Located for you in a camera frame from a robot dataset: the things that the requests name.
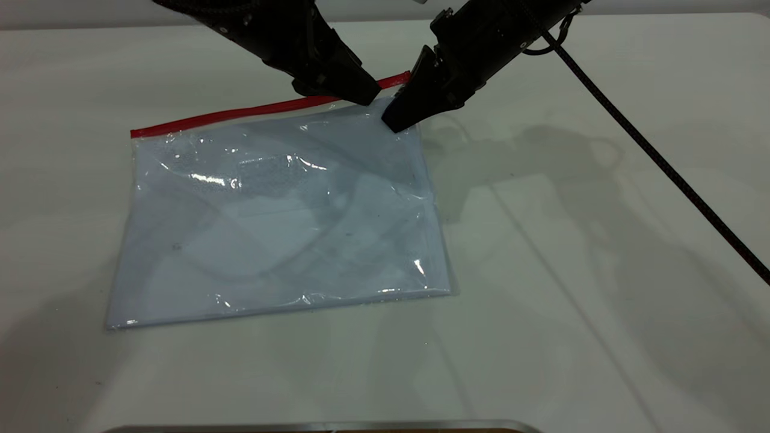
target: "white table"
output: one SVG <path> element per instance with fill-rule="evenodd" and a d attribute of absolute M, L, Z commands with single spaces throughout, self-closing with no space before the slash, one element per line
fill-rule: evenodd
<path fill-rule="evenodd" d="M 377 77 L 434 43 L 335 27 Z M 768 41 L 760 15 L 649 15 L 579 18 L 566 44 L 766 263 Z M 770 288 L 556 55 L 421 126 L 457 296 L 105 332 L 129 130 L 289 83 L 199 27 L 0 32 L 0 431 L 770 425 Z"/>

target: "robotic arm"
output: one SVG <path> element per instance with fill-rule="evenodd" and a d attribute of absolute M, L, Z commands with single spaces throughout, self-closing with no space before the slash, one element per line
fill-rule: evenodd
<path fill-rule="evenodd" d="M 300 95 L 335 96 L 369 105 L 380 91 L 323 19 L 315 0 L 153 1 L 192 16 L 258 55 L 266 65 L 288 73 Z M 550 29 L 565 17 L 571 19 L 581 3 L 590 0 L 528 1 L 531 12 Z M 441 12 L 430 24 L 438 44 L 434 49 L 423 47 L 412 79 L 387 108 L 383 121 L 399 132 L 464 106 L 489 78 L 541 36 L 517 5 L 512 0 L 469 0 L 457 12 Z"/>

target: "red zipper strip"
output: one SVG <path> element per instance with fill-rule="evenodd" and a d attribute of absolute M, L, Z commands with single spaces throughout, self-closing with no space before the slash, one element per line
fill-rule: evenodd
<path fill-rule="evenodd" d="M 406 84 L 412 74 L 409 71 L 381 79 L 377 83 L 383 89 Z M 212 123 L 225 122 L 227 120 L 240 119 L 241 117 L 262 116 L 265 114 L 276 114 L 278 112 L 287 112 L 297 109 L 306 109 L 310 107 L 322 106 L 340 98 L 332 96 L 308 96 L 307 98 L 294 99 L 291 101 L 268 104 L 266 106 L 251 107 L 245 109 L 229 109 L 226 111 L 212 112 L 202 116 L 190 117 L 188 119 L 176 120 L 174 122 L 163 123 L 161 125 L 150 126 L 149 128 L 133 129 L 131 138 L 139 139 L 154 136 L 164 136 L 165 134 L 177 133 L 185 129 L 197 128 L 199 126 L 211 125 Z"/>

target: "transparent plastic bag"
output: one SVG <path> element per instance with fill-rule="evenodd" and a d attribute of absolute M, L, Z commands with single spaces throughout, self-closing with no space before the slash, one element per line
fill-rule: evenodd
<path fill-rule="evenodd" d="M 135 132 L 108 327 L 450 293 L 416 129 L 393 134 L 381 122 L 390 98 L 284 111 L 327 100 Z"/>

